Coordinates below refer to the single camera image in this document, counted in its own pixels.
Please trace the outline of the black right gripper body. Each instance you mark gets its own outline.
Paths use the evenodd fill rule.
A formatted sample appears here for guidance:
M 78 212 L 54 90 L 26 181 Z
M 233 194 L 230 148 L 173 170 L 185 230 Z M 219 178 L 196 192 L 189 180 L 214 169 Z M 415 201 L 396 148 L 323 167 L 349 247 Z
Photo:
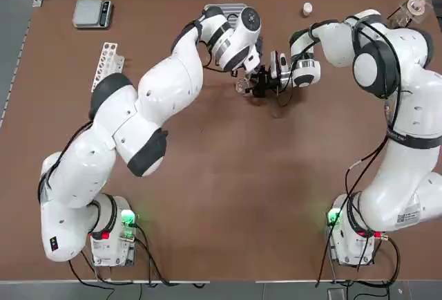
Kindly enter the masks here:
M 265 71 L 264 79 L 265 89 L 277 90 L 280 88 L 280 75 L 276 72 L 272 72 L 271 70 Z

